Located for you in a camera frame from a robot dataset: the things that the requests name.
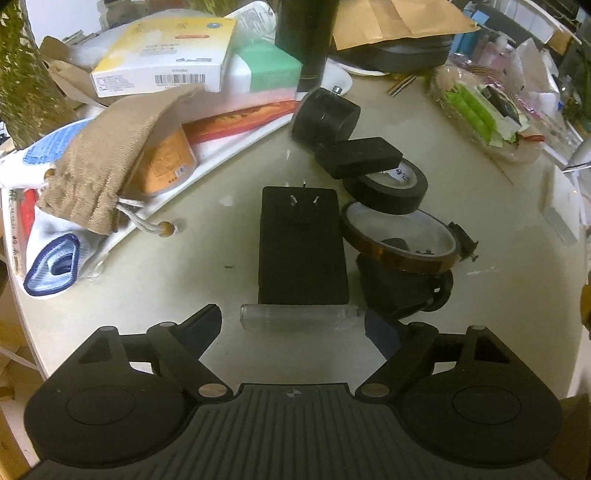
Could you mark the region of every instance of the brown paper envelope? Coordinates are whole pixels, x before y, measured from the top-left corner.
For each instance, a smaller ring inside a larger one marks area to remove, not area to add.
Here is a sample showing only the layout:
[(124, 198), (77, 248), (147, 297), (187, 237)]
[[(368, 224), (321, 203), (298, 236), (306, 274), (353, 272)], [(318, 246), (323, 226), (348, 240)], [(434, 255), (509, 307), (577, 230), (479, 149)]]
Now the brown paper envelope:
[(381, 41), (382, 30), (369, 0), (343, 0), (339, 4), (333, 36), (339, 50)]
[(342, 0), (335, 23), (338, 50), (399, 38), (478, 30), (448, 0)]
[(447, 0), (391, 0), (413, 38), (478, 30)]
[(404, 23), (392, 0), (371, 0), (371, 4), (382, 30), (382, 38), (378, 41), (412, 36), (413, 33)]

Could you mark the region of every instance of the metal bolt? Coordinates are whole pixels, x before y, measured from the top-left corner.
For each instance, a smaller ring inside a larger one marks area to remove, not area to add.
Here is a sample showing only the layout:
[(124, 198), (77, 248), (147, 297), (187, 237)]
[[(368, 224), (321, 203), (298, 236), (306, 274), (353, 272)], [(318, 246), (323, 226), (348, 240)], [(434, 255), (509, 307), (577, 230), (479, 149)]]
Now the metal bolt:
[(390, 389), (381, 383), (366, 383), (361, 387), (361, 393), (369, 398), (382, 398), (390, 393)]
[(199, 387), (199, 395), (205, 398), (218, 398), (226, 394), (228, 389), (220, 383), (206, 383)]

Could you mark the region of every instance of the black thermos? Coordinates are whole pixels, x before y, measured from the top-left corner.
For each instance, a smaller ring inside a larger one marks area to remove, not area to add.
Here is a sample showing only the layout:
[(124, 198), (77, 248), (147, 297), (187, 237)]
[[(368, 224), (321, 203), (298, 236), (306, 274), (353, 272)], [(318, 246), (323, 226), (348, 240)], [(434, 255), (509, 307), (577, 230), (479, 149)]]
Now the black thermos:
[(275, 45), (302, 63), (298, 92), (320, 85), (339, 0), (281, 0)]

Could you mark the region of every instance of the white box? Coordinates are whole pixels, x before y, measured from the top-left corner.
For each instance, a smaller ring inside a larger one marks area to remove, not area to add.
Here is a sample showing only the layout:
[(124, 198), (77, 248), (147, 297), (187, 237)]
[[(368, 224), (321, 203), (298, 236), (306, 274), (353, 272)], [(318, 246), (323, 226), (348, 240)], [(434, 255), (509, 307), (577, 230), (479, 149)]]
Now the white box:
[(579, 240), (581, 197), (564, 173), (553, 166), (543, 214), (567, 245)]
[(231, 18), (160, 17), (129, 26), (92, 72), (99, 98), (202, 83), (222, 90)]

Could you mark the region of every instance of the table surface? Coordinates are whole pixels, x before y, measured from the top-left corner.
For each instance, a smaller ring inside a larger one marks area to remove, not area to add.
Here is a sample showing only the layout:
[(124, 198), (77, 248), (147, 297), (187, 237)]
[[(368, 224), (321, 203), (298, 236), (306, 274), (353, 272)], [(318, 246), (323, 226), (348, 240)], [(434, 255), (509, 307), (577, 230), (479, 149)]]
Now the table surface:
[[(487, 325), (558, 396), (569, 387), (581, 338), (584, 241), (568, 248), (540, 213), (550, 163), (496, 165), (448, 123), (421, 82), (395, 98), (384, 79), (356, 78), (347, 97), (362, 107), (352, 138), (384, 137), (429, 181), (421, 208), (454, 221), (478, 241), (476, 262), (453, 268), (449, 302), (424, 321), (442, 332)], [(118, 245), (95, 280), (49, 300), (20, 290), (25, 331), (50, 375), (95, 329), (141, 333), (182, 322), (208, 303), (223, 313), (222, 333), (202, 361), (232, 388), (242, 382), (348, 382), (355, 389), (384, 359), (361, 326), (344, 332), (244, 331), (239, 309), (256, 303), (261, 190), (267, 185), (334, 188), (350, 198), (296, 147), (288, 128), (229, 160), (159, 211), (181, 232), (168, 239), (135, 231)], [(345, 243), (351, 302), (362, 305), (357, 252)]]

